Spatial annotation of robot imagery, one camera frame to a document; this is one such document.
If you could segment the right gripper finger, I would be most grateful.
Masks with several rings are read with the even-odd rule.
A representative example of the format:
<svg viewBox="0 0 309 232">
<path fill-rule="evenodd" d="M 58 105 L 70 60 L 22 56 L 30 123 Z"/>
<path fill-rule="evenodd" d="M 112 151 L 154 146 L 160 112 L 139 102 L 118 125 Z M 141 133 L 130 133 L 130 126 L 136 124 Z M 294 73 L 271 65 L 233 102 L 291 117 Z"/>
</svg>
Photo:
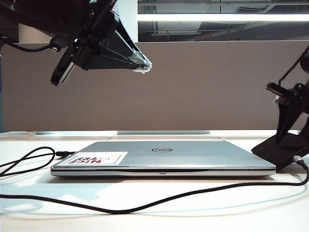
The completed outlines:
<svg viewBox="0 0 309 232">
<path fill-rule="evenodd" d="M 294 125 L 299 116 L 304 113 L 309 116 L 309 110 L 298 106 L 293 106 L 290 110 L 290 127 Z M 293 135 L 290 139 L 289 145 L 308 145 L 309 144 L 309 117 L 298 135 Z"/>
<path fill-rule="evenodd" d="M 278 102 L 279 120 L 276 133 L 276 143 L 279 143 L 295 124 L 302 113 L 302 106 L 298 103 Z"/>
</svg>

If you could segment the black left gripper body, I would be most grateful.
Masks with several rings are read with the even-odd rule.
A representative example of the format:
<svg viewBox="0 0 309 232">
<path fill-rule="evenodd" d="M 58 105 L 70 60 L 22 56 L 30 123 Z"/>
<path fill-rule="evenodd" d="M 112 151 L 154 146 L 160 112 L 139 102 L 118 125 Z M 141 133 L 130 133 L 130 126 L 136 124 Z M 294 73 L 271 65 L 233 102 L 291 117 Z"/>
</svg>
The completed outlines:
<svg viewBox="0 0 309 232">
<path fill-rule="evenodd" d="M 100 42 L 107 44 L 109 36 L 115 34 L 119 17 L 112 10 L 115 1 L 98 0 L 90 4 L 90 12 L 82 24 L 78 35 L 74 37 L 59 63 L 55 67 L 51 83 L 57 86 L 65 82 L 75 66 L 84 70 L 84 46 Z"/>
</svg>

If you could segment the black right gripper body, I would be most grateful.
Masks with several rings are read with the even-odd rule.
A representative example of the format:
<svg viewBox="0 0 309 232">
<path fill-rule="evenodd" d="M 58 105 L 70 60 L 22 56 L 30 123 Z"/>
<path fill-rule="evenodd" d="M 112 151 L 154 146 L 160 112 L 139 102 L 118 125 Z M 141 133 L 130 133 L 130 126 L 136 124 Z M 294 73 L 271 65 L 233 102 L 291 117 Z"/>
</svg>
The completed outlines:
<svg viewBox="0 0 309 232">
<path fill-rule="evenodd" d="M 296 83 L 293 88 L 286 89 L 275 83 L 268 83 L 267 90 L 276 95 L 274 103 L 283 105 L 306 106 L 309 103 L 309 83 Z"/>
</svg>

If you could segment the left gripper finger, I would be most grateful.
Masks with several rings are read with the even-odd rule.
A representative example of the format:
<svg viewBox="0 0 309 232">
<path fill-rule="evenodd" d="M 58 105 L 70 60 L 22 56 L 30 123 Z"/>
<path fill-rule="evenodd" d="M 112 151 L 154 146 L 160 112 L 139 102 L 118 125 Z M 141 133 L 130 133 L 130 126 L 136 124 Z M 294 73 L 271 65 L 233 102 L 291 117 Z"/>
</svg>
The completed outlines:
<svg viewBox="0 0 309 232">
<path fill-rule="evenodd" d="M 151 67 L 140 67 L 128 59 L 129 48 L 125 42 L 100 42 L 84 46 L 84 70 L 130 69 L 138 73 L 147 73 Z"/>
<path fill-rule="evenodd" d="M 152 67 L 152 62 L 139 50 L 139 48 L 132 41 L 120 19 L 117 32 L 119 33 L 120 37 L 124 39 L 126 46 L 130 50 L 128 59 L 133 63 L 138 64 L 140 67 Z"/>
</svg>

